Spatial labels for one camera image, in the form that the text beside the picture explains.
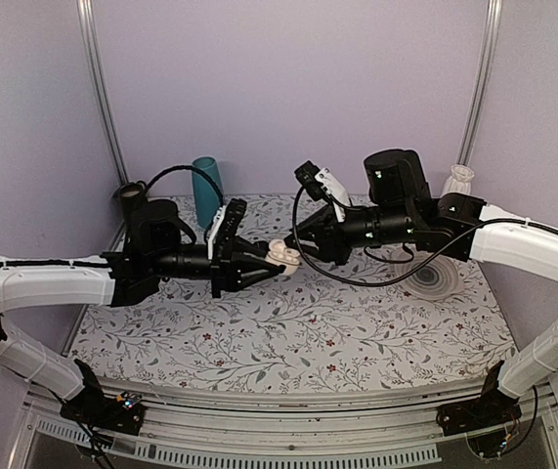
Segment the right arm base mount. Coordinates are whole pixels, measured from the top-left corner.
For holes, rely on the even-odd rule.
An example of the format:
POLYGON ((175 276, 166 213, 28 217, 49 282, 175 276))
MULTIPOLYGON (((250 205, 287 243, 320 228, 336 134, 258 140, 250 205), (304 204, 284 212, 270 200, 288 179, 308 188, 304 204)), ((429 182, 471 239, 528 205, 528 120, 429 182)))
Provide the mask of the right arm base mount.
POLYGON ((437 407, 436 423, 445 436, 513 422, 522 416, 519 399, 498 390, 503 365, 500 361, 489 370, 479 397, 437 407))

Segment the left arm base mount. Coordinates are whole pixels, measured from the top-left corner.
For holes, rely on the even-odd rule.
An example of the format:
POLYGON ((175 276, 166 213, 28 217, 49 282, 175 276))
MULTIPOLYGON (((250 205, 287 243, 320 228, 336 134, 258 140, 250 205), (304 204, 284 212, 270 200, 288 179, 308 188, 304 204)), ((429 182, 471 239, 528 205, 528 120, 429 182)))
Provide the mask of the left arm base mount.
POLYGON ((80 360, 74 362, 81 371, 84 388, 62 403, 60 416, 86 426, 138 436, 146 413, 142 396, 124 391, 114 398, 107 397, 91 367, 80 360))

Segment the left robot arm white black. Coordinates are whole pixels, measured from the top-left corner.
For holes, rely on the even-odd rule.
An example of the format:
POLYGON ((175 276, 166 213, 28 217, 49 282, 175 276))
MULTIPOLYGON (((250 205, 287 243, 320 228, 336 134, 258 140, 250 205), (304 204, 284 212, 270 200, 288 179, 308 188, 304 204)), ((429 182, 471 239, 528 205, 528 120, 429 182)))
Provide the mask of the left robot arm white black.
POLYGON ((219 297, 285 273, 289 262, 283 255, 237 236, 245 209, 241 199, 219 208, 207 243, 199 244, 174 201, 130 202, 120 251, 79 259, 0 256, 0 365, 48 388, 89 423, 104 423, 110 400, 91 368, 24 335, 4 314, 55 305, 134 306, 167 278, 207 280, 212 296, 219 297))

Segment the white round earbud case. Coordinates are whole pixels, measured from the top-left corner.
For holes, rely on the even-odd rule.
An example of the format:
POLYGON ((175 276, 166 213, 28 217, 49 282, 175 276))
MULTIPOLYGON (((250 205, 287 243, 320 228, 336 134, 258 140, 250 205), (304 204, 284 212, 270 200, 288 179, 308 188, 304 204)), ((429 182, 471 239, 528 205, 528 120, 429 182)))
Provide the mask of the white round earbud case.
POLYGON ((273 239, 269 242, 269 250, 265 257, 268 263, 284 266, 283 276, 292 276, 301 265, 300 253, 288 247, 282 239, 273 239))

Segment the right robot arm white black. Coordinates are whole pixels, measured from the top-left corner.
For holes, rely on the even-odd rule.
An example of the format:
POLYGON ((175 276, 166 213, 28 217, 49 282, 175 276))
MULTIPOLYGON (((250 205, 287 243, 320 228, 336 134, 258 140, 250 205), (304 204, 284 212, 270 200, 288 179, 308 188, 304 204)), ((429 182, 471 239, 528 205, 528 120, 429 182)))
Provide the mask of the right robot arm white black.
MULTIPOLYGON (((428 253, 512 267, 558 283, 558 229, 511 214, 483 199, 449 192, 432 197, 418 154, 387 149, 364 161, 369 206, 351 203, 325 168, 307 161, 295 171, 300 192, 324 200, 285 242, 311 267, 342 266, 356 248, 408 243, 428 253)), ((511 405, 558 370, 558 318, 518 355, 494 366, 471 417, 493 425, 511 405)))

